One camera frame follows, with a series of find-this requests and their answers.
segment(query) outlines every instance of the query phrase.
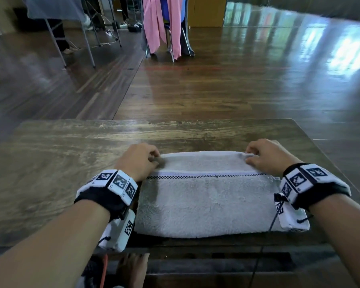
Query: folded towel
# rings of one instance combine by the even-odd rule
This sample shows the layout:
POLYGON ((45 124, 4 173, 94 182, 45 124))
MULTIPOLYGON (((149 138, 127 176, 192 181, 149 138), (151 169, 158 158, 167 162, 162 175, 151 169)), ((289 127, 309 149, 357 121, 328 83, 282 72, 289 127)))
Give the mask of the folded towel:
MULTIPOLYGON (((241 152, 183 152, 141 186, 135 232, 173 238, 265 232, 276 214, 273 177, 245 163, 241 152)), ((273 229, 282 231, 276 220, 273 229)))

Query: dark clothing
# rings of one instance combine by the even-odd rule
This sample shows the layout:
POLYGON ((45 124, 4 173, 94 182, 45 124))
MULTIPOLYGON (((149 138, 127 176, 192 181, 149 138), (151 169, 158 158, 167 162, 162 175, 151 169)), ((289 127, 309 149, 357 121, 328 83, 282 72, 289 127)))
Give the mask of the dark clothing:
POLYGON ((120 0, 121 5, 121 13, 123 14, 123 20, 128 19, 128 8, 127 8, 127 1, 126 0, 120 0))
MULTIPOLYGON (((60 19, 48 19, 48 23, 51 28, 53 28, 60 22, 61 22, 60 19)), ((55 38, 65 38, 64 28, 62 27, 62 23, 52 31, 53 31, 53 36, 55 38)), ((58 44, 60 51, 64 51, 65 49, 69 48, 69 44, 66 40, 56 40, 56 43, 58 44)))

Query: wooden table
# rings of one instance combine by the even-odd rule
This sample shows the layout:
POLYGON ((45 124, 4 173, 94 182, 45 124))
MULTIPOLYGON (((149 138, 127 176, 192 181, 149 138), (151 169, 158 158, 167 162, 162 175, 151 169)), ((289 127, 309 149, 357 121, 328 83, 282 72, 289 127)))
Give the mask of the wooden table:
MULTIPOLYGON (((345 180, 292 119, 149 121, 27 121, 0 145, 0 247, 10 247, 72 205, 76 190, 113 163, 128 145, 148 142, 161 153, 244 151, 251 140, 276 139, 294 155, 345 180)), ((353 188, 360 203, 360 193, 353 188)), ((305 233, 256 233, 202 239, 170 239, 133 233, 132 250, 255 252, 328 247, 312 219, 305 233)))

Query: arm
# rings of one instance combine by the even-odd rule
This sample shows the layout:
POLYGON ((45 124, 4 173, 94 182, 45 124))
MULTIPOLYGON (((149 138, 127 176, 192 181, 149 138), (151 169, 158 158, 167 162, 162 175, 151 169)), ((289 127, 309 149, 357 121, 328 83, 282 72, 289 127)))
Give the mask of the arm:
MULTIPOLYGON (((157 167, 153 145, 132 145, 118 160, 136 182, 157 167)), ((0 256, 0 287, 74 287, 110 219, 99 204, 81 200, 0 256)))
MULTIPOLYGON (((267 139, 250 142, 246 152, 258 155, 248 158, 247 164, 277 177, 282 177, 289 166, 302 162, 278 142, 267 139)), ((360 286, 360 205, 346 195, 335 194, 311 205, 309 211, 360 286)))

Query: pink fabric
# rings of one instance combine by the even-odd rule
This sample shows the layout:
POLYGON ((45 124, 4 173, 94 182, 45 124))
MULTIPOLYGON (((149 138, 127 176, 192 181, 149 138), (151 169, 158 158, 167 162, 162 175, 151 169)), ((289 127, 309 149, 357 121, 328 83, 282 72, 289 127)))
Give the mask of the pink fabric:
MULTIPOLYGON (((167 0, 169 23, 172 34, 172 51, 174 59, 181 57, 181 7, 183 0, 167 0)), ((160 38, 164 43, 165 29, 160 0, 143 0, 144 30, 147 37, 150 53, 154 53, 160 46, 160 38)))
POLYGON ((150 53, 154 53, 160 46, 160 38, 167 43, 160 0, 143 0, 143 7, 145 36, 150 53))

